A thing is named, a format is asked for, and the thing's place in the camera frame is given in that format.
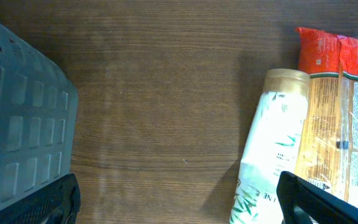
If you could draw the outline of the white bamboo print shampoo tube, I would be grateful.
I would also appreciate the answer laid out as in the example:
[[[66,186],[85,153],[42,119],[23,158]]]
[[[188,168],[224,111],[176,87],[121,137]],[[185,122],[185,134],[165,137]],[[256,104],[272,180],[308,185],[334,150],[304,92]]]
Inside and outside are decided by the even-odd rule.
[[[295,170],[309,82],[299,70],[267,72],[240,161],[230,224],[283,221],[277,185],[283,171]]]

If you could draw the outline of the orange spaghetti pasta package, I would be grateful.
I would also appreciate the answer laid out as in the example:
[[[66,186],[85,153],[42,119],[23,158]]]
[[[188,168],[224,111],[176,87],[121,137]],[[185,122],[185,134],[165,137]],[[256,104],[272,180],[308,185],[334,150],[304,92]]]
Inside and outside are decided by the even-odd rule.
[[[295,174],[358,208],[358,37],[296,31],[310,87]]]

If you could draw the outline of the grey plastic mesh basket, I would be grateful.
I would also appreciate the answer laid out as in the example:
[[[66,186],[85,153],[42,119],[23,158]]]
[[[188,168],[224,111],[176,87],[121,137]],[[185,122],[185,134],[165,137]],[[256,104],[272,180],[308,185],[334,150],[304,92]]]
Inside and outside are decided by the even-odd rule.
[[[0,24],[0,211],[69,173],[77,108],[60,67]]]

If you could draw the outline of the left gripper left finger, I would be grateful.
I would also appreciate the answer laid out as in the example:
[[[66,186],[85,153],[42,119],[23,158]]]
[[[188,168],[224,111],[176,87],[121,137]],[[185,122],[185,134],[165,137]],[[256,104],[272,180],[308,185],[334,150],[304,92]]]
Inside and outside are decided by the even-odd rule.
[[[81,194],[74,174],[67,174],[0,210],[0,224],[75,224]]]

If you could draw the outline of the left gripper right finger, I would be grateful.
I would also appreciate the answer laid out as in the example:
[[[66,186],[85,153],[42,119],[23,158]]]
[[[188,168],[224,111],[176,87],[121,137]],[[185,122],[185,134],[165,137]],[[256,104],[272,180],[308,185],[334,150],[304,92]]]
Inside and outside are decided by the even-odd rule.
[[[277,197],[286,224],[358,224],[358,208],[291,172],[280,174]]]

